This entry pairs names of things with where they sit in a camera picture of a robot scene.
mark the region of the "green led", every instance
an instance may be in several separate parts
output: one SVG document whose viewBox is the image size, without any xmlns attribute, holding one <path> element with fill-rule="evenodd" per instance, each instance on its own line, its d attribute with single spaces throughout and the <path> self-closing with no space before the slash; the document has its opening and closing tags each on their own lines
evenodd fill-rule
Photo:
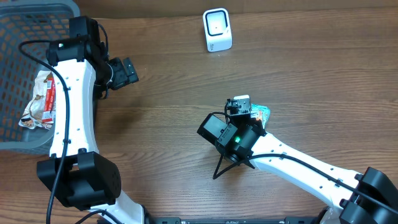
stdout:
<svg viewBox="0 0 398 224">
<path fill-rule="evenodd" d="M 241 141 L 241 138 L 240 138 L 239 136 L 236 136 L 236 137 L 235 137 L 235 142 L 236 142 L 236 143 L 239 143 L 240 141 Z"/>
</svg>

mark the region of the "red and white package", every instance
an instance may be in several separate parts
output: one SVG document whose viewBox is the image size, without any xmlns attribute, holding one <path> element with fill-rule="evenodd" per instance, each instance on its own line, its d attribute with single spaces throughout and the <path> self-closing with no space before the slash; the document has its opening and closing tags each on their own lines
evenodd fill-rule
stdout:
<svg viewBox="0 0 398 224">
<path fill-rule="evenodd" d="M 44 123 L 53 123 L 55 121 L 55 82 L 51 76 L 47 80 L 47 92 L 45 95 L 45 104 L 42 121 Z"/>
</svg>

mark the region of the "gray plastic bin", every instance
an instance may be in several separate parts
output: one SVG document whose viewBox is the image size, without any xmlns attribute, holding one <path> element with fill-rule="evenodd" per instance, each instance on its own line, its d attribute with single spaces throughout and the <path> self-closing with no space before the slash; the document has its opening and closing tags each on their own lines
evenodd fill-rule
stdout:
<svg viewBox="0 0 398 224">
<path fill-rule="evenodd" d="M 80 15 L 72 0 L 0 2 L 0 150 L 48 154 L 54 126 L 50 130 L 22 128 L 18 122 L 32 99 L 34 80 L 47 70 L 18 52 L 25 40 L 69 37 L 68 19 Z M 24 49 L 46 61 L 45 44 Z"/>
</svg>

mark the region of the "wooden table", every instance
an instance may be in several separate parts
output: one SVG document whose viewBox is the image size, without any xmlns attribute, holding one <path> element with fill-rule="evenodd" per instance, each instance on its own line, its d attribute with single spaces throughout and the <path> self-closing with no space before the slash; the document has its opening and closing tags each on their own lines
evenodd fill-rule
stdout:
<svg viewBox="0 0 398 224">
<path fill-rule="evenodd" d="M 111 56 L 131 57 L 140 81 L 100 102 L 98 148 L 153 216 L 282 218 L 325 206 L 245 166 L 211 179 L 218 153 L 196 130 L 242 94 L 272 110 L 267 130 L 286 144 L 398 185 L 398 8 L 232 15 L 233 48 L 213 54 L 200 16 L 99 22 Z M 44 222 L 50 192 L 35 164 L 46 158 L 0 153 L 1 223 Z M 56 202 L 52 221 L 84 214 Z"/>
</svg>

